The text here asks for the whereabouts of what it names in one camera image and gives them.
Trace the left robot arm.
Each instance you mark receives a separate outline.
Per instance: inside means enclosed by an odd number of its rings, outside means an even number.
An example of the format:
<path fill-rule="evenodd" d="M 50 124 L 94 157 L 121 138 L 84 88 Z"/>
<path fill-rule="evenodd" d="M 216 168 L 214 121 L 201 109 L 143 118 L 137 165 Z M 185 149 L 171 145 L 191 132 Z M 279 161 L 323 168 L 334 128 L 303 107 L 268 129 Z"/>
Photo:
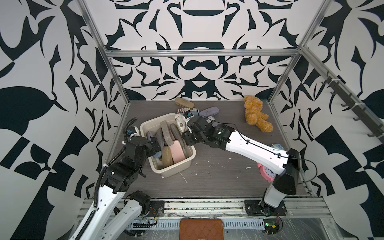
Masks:
<path fill-rule="evenodd" d="M 154 155 L 152 144 L 144 137 L 131 137 L 125 142 L 122 160 L 104 164 L 93 204 L 71 236 L 72 240 L 116 240 L 133 220 L 149 213 L 150 196 L 136 191 L 130 194 L 118 214 L 110 217 L 130 185 L 142 174 L 145 160 Z"/>

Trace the grey fabric case horizontal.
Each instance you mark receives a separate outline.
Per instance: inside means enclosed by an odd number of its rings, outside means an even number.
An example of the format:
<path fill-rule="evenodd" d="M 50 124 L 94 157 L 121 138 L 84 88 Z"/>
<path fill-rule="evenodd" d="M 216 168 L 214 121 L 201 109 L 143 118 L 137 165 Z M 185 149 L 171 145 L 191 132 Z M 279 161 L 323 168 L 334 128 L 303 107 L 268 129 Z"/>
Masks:
<path fill-rule="evenodd" d="M 163 133 L 163 137 L 164 137 L 165 143 L 168 146 L 172 146 L 174 144 L 174 140 L 171 137 L 171 133 L 170 133 L 170 129 L 168 127 L 167 121 L 162 121 L 161 122 L 161 130 L 162 130 L 162 133 Z"/>

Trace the blue fabric case front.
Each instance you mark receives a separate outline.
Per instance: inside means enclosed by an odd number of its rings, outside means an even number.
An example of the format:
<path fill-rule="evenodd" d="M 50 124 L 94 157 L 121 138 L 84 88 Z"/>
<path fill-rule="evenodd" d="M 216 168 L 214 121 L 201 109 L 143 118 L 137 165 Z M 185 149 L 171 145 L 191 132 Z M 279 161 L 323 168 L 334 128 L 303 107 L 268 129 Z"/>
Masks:
<path fill-rule="evenodd" d="M 162 152 L 156 152 L 155 155 L 153 156 L 155 159 L 161 159 L 162 158 Z"/>

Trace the grey fabric case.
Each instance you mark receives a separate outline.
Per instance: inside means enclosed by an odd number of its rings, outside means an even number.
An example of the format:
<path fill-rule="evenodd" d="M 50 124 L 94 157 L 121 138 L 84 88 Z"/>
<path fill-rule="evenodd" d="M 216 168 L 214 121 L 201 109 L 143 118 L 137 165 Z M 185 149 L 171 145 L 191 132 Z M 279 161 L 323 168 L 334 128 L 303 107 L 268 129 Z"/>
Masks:
<path fill-rule="evenodd" d="M 180 142 L 182 148 L 184 148 L 185 143 L 184 143 L 183 137 L 179 131 L 179 128 L 175 124 L 171 124 L 170 128 L 171 128 L 171 132 L 172 132 L 173 136 L 175 137 L 175 140 L 178 140 Z"/>

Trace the pink hard case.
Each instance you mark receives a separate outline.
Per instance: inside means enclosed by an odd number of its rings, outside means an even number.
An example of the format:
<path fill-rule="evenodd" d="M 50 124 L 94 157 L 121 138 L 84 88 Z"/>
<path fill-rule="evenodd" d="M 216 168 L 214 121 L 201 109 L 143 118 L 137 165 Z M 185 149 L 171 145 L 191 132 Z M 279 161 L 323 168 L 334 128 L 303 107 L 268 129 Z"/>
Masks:
<path fill-rule="evenodd" d="M 174 143 L 170 146 L 170 151 L 174 164 L 177 164 L 186 159 L 180 141 L 175 140 Z"/>

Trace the map print glasses case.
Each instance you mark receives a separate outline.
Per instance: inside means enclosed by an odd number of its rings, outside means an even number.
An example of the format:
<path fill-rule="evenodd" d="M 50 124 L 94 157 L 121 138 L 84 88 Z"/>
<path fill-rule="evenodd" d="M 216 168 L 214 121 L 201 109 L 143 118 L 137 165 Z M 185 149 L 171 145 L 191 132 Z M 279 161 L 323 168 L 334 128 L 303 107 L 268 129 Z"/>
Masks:
<path fill-rule="evenodd" d="M 184 133 L 188 130 L 187 121 L 183 114 L 176 114 L 175 122 L 181 133 Z"/>

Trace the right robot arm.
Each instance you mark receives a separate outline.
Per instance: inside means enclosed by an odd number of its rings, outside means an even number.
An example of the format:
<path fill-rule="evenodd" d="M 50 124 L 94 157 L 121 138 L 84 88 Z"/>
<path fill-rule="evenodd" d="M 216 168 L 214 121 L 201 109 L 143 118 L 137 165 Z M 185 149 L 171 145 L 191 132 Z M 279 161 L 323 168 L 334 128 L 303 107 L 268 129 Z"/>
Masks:
<path fill-rule="evenodd" d="M 300 154 L 294 149 L 275 149 L 241 134 L 232 124 L 207 122 L 205 117 L 193 117 L 182 137 L 188 146 L 197 143 L 242 155 L 270 169 L 276 176 L 259 203 L 260 215 L 271 216 L 286 196 L 297 194 L 300 174 Z"/>

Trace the cream plastic storage box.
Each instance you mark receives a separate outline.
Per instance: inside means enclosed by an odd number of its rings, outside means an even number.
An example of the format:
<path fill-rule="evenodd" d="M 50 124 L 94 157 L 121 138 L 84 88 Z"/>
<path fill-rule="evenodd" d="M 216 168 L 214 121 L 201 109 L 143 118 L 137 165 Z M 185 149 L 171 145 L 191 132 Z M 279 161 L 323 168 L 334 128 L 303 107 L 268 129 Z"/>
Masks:
<path fill-rule="evenodd" d="M 143 137 L 153 141 L 160 151 L 149 157 L 149 162 L 154 173 L 163 178 L 176 175 L 192 164 L 196 157 L 195 147 L 187 146 L 176 130 L 176 114 L 166 114 L 141 124 L 140 132 Z"/>

